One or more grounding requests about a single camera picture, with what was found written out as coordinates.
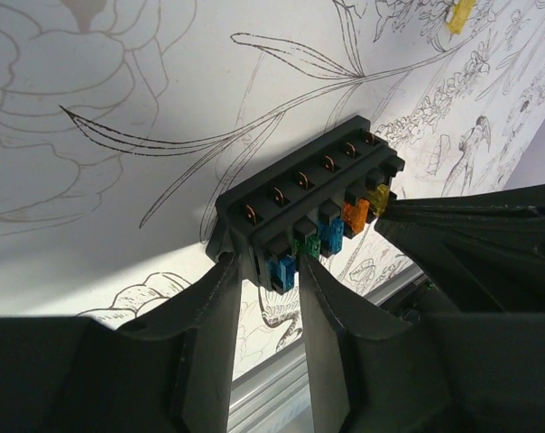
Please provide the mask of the yellow blade fuse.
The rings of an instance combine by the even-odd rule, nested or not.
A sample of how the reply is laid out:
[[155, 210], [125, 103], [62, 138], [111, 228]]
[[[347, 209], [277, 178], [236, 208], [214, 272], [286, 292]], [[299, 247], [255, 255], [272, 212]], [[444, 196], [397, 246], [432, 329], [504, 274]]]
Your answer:
[[460, 34], [468, 20], [476, 0], [457, 0], [451, 3], [446, 16], [446, 23], [451, 34]]
[[386, 184], [381, 184], [375, 189], [367, 192], [371, 212], [379, 217], [386, 209], [389, 203], [390, 188]]

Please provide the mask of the orange blade fuse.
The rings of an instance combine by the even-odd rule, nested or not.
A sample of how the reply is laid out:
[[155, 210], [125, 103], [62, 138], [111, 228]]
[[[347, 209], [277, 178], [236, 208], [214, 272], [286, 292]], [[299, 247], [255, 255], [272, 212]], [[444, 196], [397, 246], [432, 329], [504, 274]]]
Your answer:
[[342, 210], [342, 219], [345, 223], [345, 236], [352, 239], [365, 229], [369, 214], [370, 202], [360, 198], [355, 205], [345, 203]]

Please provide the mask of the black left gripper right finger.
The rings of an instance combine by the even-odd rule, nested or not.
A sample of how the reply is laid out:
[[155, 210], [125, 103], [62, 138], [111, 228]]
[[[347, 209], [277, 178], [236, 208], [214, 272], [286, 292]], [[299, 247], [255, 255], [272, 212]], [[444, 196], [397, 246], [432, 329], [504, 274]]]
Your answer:
[[300, 259], [317, 432], [545, 432], [545, 314], [390, 314]]

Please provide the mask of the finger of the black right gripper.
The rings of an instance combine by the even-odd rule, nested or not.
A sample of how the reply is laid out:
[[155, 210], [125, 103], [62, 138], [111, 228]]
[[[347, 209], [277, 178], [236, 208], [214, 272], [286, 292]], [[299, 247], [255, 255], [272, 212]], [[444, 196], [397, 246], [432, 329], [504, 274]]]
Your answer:
[[545, 312], [545, 184], [396, 200], [374, 229], [462, 311]]

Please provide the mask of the black fuse box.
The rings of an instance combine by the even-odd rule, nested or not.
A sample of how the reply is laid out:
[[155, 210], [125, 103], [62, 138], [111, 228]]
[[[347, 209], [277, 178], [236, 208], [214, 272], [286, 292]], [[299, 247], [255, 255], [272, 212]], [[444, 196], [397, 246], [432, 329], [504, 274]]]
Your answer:
[[295, 254], [295, 239], [319, 238], [319, 222], [342, 219], [345, 203], [368, 200], [381, 184], [390, 188], [403, 171], [404, 160], [370, 126], [357, 115], [220, 195], [208, 257], [235, 253], [244, 279], [275, 291], [268, 260], [292, 256], [297, 273], [308, 254]]

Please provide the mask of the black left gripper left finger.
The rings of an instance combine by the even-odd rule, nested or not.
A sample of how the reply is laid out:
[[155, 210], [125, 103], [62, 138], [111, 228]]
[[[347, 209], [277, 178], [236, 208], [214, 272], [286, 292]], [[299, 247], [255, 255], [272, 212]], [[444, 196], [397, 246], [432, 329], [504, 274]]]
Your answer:
[[241, 299], [222, 255], [199, 281], [111, 329], [0, 318], [0, 432], [223, 432]]

